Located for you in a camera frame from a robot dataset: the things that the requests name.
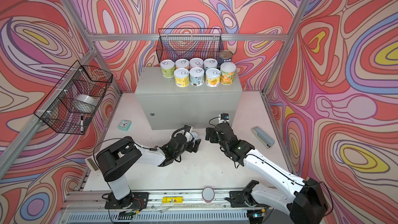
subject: psychedelic wallpaper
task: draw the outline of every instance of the psychedelic wallpaper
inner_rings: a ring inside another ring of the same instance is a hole
[[[330,189],[326,223],[398,223],[397,37],[398,0],[312,0],[267,90],[296,172]]]
[[[88,50],[59,0],[0,2],[0,152]],[[0,223],[49,223],[77,186],[116,103],[113,88],[84,136],[43,126],[0,180]]]
[[[72,0],[93,33],[157,33],[159,28],[212,28],[224,33],[287,33],[300,0]],[[142,67],[156,66],[155,41],[96,45],[122,91],[134,91]],[[281,42],[226,42],[244,90],[261,90]]]

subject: black mounting plate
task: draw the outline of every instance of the black mounting plate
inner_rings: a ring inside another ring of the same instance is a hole
[[[249,207],[249,206],[247,206],[244,203],[245,200],[243,198],[243,191],[230,191],[229,192],[229,198],[232,199],[234,202],[242,202],[242,203],[231,202],[231,207],[233,207],[233,208],[247,208],[247,207]],[[266,204],[257,203],[256,207],[264,207],[265,208],[265,207],[269,207],[269,206],[266,205]]]
[[[142,203],[141,201],[138,200],[134,200],[132,202],[131,209],[144,209],[147,208],[147,203],[148,203],[148,192],[132,192],[132,194],[134,195],[134,198],[140,199],[143,203],[144,206],[142,207]],[[115,198],[115,195],[110,193],[108,195],[108,199],[105,203],[105,209],[121,209],[120,205],[117,203],[117,200]]]

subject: wire basket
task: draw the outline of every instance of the wire basket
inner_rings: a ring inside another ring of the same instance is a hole
[[[161,28],[156,48],[159,63],[164,60],[217,59],[224,49],[220,28]]]
[[[80,65],[50,106],[42,111],[41,116],[38,116],[40,111],[36,109],[35,115],[55,132],[83,135],[112,79],[110,72],[95,66]]]

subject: yellow connector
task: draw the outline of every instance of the yellow connector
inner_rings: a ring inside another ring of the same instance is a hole
[[[163,197],[162,203],[180,203],[182,197]]]

